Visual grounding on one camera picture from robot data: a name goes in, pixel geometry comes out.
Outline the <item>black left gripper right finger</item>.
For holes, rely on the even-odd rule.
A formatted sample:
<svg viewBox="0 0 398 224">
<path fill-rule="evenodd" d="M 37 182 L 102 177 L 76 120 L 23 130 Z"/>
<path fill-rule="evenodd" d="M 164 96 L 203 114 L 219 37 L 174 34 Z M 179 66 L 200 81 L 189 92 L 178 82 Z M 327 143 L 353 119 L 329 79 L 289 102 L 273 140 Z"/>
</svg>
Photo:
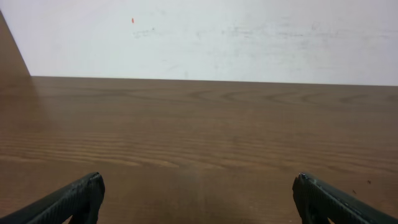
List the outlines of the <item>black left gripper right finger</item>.
<svg viewBox="0 0 398 224">
<path fill-rule="evenodd" d="M 396 218 L 308 173 L 295 178 L 292 190 L 303 224 L 397 224 Z"/>
</svg>

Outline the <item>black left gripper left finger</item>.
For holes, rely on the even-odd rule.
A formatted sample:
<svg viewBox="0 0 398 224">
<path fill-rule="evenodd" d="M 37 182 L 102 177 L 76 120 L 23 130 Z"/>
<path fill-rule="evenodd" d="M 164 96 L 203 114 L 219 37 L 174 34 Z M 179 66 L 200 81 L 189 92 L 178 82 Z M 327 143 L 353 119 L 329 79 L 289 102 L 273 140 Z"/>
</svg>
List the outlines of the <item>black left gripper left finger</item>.
<svg viewBox="0 0 398 224">
<path fill-rule="evenodd" d="M 1 218 L 10 224 L 96 224 L 105 195 L 100 173 L 93 172 Z"/>
</svg>

